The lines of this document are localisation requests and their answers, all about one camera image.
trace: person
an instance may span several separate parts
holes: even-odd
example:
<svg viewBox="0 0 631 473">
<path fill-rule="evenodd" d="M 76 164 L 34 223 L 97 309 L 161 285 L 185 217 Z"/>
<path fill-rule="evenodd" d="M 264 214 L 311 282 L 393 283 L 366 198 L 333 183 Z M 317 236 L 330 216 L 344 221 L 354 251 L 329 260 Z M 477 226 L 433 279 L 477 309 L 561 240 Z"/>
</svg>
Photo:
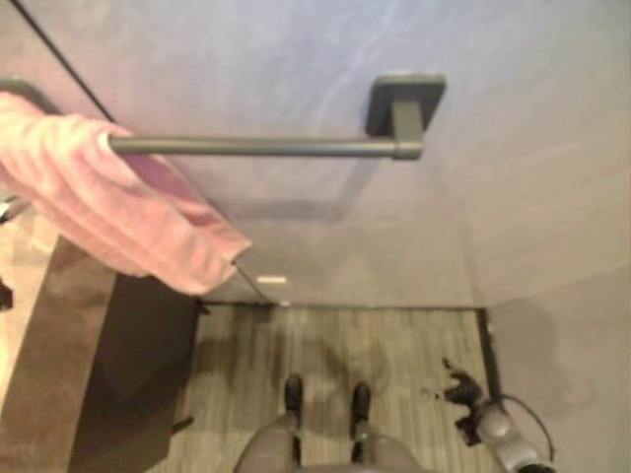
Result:
<svg viewBox="0 0 631 473">
<path fill-rule="evenodd" d="M 380 434 L 369 423 L 371 389 L 360 382 L 351 402 L 351 462 L 302 466 L 303 381 L 297 374 L 285 382 L 285 412 L 258 430 L 243 451 L 235 473 L 431 473 L 399 440 Z"/>
</svg>

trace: gray wall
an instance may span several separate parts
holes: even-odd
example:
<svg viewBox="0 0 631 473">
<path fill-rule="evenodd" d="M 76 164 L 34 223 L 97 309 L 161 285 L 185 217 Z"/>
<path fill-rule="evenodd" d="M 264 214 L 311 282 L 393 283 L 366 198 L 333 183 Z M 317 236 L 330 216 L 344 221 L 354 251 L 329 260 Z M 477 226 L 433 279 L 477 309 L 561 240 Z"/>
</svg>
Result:
<svg viewBox="0 0 631 473">
<path fill-rule="evenodd" d="M 491 307 L 503 387 L 544 419 L 560 471 L 631 467 L 630 284 L 627 267 Z"/>
</svg>

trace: black shoe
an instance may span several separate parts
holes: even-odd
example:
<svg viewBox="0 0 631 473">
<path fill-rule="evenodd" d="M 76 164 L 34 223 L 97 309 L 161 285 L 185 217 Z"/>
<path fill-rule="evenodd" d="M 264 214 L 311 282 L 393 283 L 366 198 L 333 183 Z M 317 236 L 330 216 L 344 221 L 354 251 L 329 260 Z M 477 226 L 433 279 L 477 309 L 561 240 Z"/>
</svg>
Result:
<svg viewBox="0 0 631 473">
<path fill-rule="evenodd" d="M 365 382 L 360 382 L 353 390 L 353 402 L 351 404 L 351 439 L 355 439 L 357 425 L 368 421 L 371 410 L 371 388 Z"/>
<path fill-rule="evenodd" d="M 285 410 L 296 413 L 300 424 L 303 415 L 303 380 L 297 374 L 291 374 L 285 381 Z"/>
<path fill-rule="evenodd" d="M 285 412 L 296 415 L 300 429 L 303 422 L 303 380 L 297 374 L 291 374 L 285 381 Z M 294 436 L 293 450 L 294 461 L 300 466 L 303 455 L 298 436 Z"/>
</svg>

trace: towel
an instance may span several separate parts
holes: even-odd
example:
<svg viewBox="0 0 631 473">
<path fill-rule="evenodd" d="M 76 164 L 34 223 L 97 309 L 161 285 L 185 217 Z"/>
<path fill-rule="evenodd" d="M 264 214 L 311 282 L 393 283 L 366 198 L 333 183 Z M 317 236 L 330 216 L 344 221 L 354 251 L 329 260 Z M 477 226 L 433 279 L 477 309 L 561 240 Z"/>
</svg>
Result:
<svg viewBox="0 0 631 473">
<path fill-rule="evenodd" d="M 250 247 L 167 159 L 118 156 L 124 128 L 78 114 L 47 115 L 0 93 L 0 180 L 68 239 L 128 275 L 154 275 L 204 294 L 230 278 Z"/>
</svg>

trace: striped floor mat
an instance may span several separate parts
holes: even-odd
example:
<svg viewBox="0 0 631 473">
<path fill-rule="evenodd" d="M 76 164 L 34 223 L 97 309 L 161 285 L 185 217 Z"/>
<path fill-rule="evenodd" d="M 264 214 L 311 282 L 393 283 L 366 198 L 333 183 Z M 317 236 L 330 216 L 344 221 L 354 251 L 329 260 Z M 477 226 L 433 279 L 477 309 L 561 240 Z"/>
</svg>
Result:
<svg viewBox="0 0 631 473">
<path fill-rule="evenodd" d="M 350 457 L 353 386 L 374 390 L 372 421 L 402 439 L 419 462 L 445 473 L 489 473 L 483 446 L 467 448 L 454 422 L 466 411 L 431 399 L 450 385 L 448 357 L 481 383 L 486 374 L 473 310 L 216 306 L 200 319 L 182 413 L 195 422 L 174 436 L 152 473 L 230 473 L 251 434 L 281 411 L 290 372 L 305 381 L 304 464 Z"/>
</svg>

